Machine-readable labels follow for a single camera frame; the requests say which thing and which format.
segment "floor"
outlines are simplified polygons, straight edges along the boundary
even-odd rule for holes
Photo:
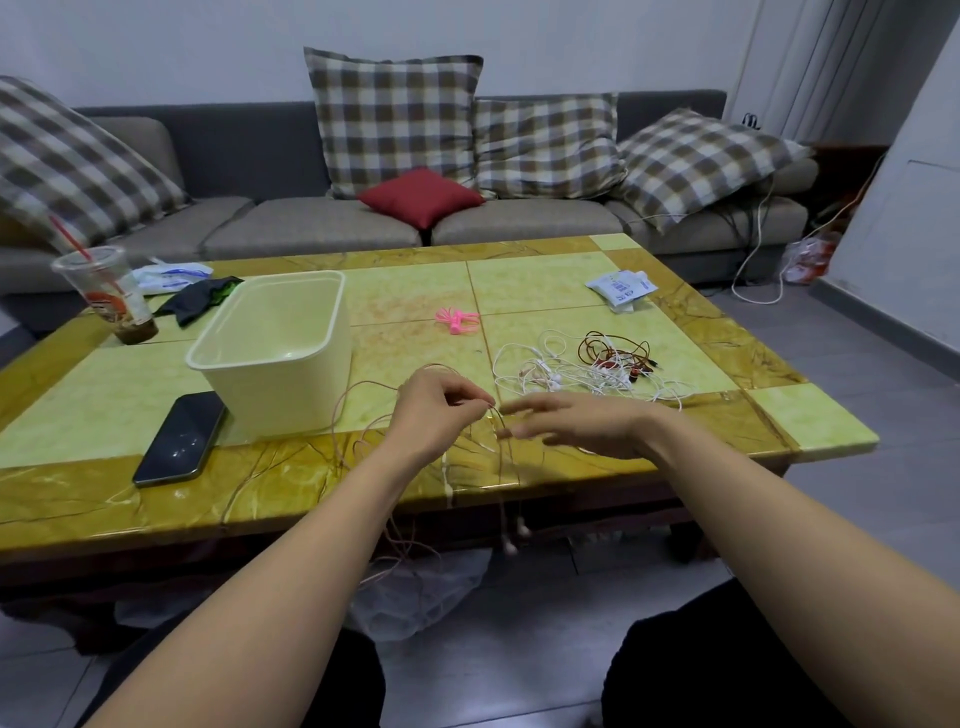
[[[713,300],[880,435],[876,452],[788,479],[960,588],[960,386],[805,289]],[[628,626],[727,578],[719,561],[672,564],[655,533],[496,557],[446,619],[384,646],[383,726],[584,728]],[[0,726],[73,726],[106,667],[59,630],[0,621]]]

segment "forearm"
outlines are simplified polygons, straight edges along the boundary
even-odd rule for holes
[[[658,465],[838,707],[863,724],[957,724],[960,596],[694,423],[665,422],[647,439]]]
[[[91,728],[299,726],[383,525],[417,471],[384,448],[174,630]]]

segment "wall baseboard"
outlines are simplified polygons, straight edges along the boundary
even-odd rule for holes
[[[36,343],[34,336],[24,327],[12,328],[0,336],[0,369],[3,369]]]
[[[895,347],[920,359],[924,364],[929,364],[951,379],[960,381],[960,352],[898,321],[893,316],[878,311],[868,303],[863,303],[856,296],[837,287],[829,280],[815,280],[810,286],[810,295],[856,321],[880,338],[886,339]]]

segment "coffee table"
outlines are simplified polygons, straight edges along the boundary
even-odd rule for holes
[[[575,338],[596,329],[648,341],[660,374],[694,391],[684,412],[774,472],[876,446],[870,429],[625,234],[211,265],[241,278],[345,271],[351,382],[398,386],[440,362],[503,401],[512,395],[492,375],[501,347],[536,346],[553,328],[571,336],[575,356]],[[584,286],[618,269],[644,271],[659,288],[634,313],[613,314]],[[478,311],[481,330],[450,335],[434,320],[442,307]],[[133,471],[173,400],[209,389],[183,361],[209,315],[186,330],[159,319],[156,338],[125,347],[85,311],[0,372],[0,602],[9,614],[57,612],[82,639],[88,622],[110,622],[105,605],[129,582],[236,568],[335,487],[335,444],[348,459],[362,456],[361,431],[392,409],[393,392],[360,385],[332,435],[255,442],[228,421],[200,477],[134,488]],[[500,373],[522,358],[505,353]],[[456,547],[496,541],[504,519],[513,531],[521,513],[535,539],[691,520],[650,462],[539,442],[504,448],[492,418],[414,480],[397,520],[418,540]]]

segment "pink cable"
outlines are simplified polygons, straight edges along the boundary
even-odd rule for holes
[[[441,308],[434,318],[449,325],[452,334],[470,333],[480,328],[479,313],[465,313],[459,308]]]

